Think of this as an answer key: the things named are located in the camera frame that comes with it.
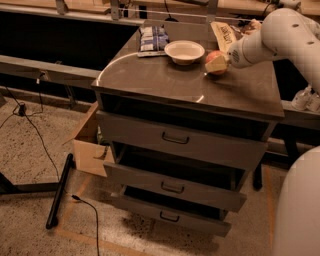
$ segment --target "cardboard box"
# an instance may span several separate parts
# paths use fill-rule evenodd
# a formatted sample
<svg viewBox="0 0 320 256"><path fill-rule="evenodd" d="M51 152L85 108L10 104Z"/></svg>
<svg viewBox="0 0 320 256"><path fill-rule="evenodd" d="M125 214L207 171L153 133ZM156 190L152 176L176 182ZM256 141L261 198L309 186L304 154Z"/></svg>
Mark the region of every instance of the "cardboard box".
<svg viewBox="0 0 320 256"><path fill-rule="evenodd" d="M96 144L97 110L98 103L95 102L81 120L79 126L73 131L71 135L73 154L77 170L106 177L103 162L114 163L114 161L110 147Z"/></svg>

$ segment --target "paper wrapper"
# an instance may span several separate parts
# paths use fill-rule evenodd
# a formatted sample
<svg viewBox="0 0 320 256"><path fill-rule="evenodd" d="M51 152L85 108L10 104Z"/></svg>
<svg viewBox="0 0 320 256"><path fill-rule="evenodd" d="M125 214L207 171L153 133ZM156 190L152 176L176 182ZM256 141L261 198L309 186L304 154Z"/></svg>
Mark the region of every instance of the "paper wrapper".
<svg viewBox="0 0 320 256"><path fill-rule="evenodd" d="M211 27L217 38L219 50L226 53L230 45L237 41L233 29L224 22L212 22Z"/></svg>

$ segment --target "black metal stand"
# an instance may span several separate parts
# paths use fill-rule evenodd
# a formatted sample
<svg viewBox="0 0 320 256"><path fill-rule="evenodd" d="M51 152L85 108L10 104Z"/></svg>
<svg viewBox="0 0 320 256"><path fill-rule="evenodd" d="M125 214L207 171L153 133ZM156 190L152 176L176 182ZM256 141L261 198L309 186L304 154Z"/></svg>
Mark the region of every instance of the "black metal stand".
<svg viewBox="0 0 320 256"><path fill-rule="evenodd" d="M50 229L58 224L56 214L59 209L60 200L70 168L73 166L73 155L67 156L66 163L61 175L61 179L56 183L38 183L38 184L26 184L26 185L14 185L12 184L2 173L0 173L0 195L6 194L26 194L26 193L39 193L39 192L52 192L56 191L54 201L51 207L49 218L46 228Z"/></svg>
<svg viewBox="0 0 320 256"><path fill-rule="evenodd" d="M280 156L272 153L265 153L258 167L255 169L253 173L253 187L257 190L260 190L263 186L262 182L262 172L261 172L261 164L274 164L281 165L282 168L288 169L291 165L299 158L300 153L297 148L296 138L292 135L283 135L283 140L285 143L285 147L287 150L287 156Z"/></svg>
<svg viewBox="0 0 320 256"><path fill-rule="evenodd" d="M49 217L47 220L47 224L46 224L47 229L51 229L52 227L54 227L58 224L57 212L59 209L62 193L63 193L64 187L66 185L66 182L67 182L69 170L72 167L72 165L73 165L73 155L69 154L67 156L67 160L66 160L66 163L63 168L63 172L62 172L61 179L60 179L60 182L58 185L58 189L57 189L56 195L54 197L51 211L50 211L50 214L49 214Z"/></svg>

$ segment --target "cabinet top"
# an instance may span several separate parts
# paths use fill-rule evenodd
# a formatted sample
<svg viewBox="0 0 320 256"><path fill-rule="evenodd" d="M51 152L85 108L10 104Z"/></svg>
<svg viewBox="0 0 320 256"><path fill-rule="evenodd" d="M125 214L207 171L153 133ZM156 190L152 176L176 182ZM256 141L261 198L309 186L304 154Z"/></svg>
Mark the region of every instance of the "cabinet top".
<svg viewBox="0 0 320 256"><path fill-rule="evenodd" d="M284 117L272 62L244 69L229 67L220 76L207 74L206 55L218 49L209 25L146 21L142 26L150 25L164 25L170 41L191 40L206 53L188 66L175 64L169 56L139 58L137 30L101 72L94 90L247 118Z"/></svg>

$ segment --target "drawer handle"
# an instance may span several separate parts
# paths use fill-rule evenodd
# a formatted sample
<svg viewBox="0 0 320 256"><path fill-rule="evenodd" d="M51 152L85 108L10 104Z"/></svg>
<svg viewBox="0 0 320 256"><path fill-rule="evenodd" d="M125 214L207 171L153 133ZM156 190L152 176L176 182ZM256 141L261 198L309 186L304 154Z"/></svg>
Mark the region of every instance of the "drawer handle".
<svg viewBox="0 0 320 256"><path fill-rule="evenodd" d="M176 193L176 194L182 194L184 191L184 186L181 186L181 188L174 188L172 186L166 185L164 181L161 182L161 188L165 191Z"/></svg>
<svg viewBox="0 0 320 256"><path fill-rule="evenodd" d="M160 218L163 219L163 220L167 220L167 221L171 221L171 222L178 222L179 219L180 219L180 216L165 216L165 214L161 211L160 212Z"/></svg>
<svg viewBox="0 0 320 256"><path fill-rule="evenodd" d="M177 139L177 138L170 138L168 135L166 135L166 132L162 133L162 139L169 141L169 142L178 143L178 144L187 144L190 140L189 136L187 138L185 138L184 140Z"/></svg>

